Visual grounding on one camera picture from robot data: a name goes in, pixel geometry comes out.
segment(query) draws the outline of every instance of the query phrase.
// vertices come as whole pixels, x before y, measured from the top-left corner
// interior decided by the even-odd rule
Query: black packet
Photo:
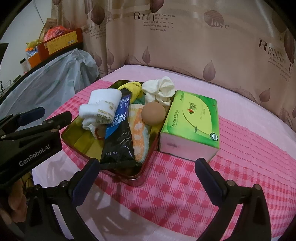
[[[133,140],[128,123],[131,92],[121,89],[122,97],[115,112],[114,120],[107,125],[105,142],[101,155],[101,169],[137,166],[133,151]]]

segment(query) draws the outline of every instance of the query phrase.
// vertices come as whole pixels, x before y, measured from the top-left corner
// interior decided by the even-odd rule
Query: tissue pack
[[[160,151],[209,161],[219,150],[219,137],[217,101],[177,90],[160,133]]]

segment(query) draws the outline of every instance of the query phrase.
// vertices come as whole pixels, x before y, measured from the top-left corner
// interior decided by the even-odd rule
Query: brown egg
[[[149,102],[142,109],[142,120],[150,126],[156,126],[165,119],[165,109],[158,102]]]

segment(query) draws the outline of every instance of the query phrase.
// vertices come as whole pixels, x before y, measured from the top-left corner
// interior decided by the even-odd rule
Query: pink checkered tablecloth
[[[51,116],[87,103],[92,90],[111,82],[97,81],[67,101]],[[227,119],[219,117],[220,150],[209,162],[227,180],[238,185],[262,186],[271,218],[272,236],[282,235],[296,214],[296,161],[280,148]],[[87,160],[63,144],[63,150],[81,169]],[[151,222],[188,236],[199,237],[214,217],[213,206],[201,186],[194,162],[155,151],[151,172],[140,187],[130,187],[100,173],[96,184],[120,204]],[[241,205],[224,234],[230,236]]]

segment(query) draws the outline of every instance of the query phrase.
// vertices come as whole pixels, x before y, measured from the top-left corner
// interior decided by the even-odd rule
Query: beige curtain
[[[82,28],[104,76],[124,64],[168,69],[233,90],[296,131],[295,41],[263,1],[53,0]]]

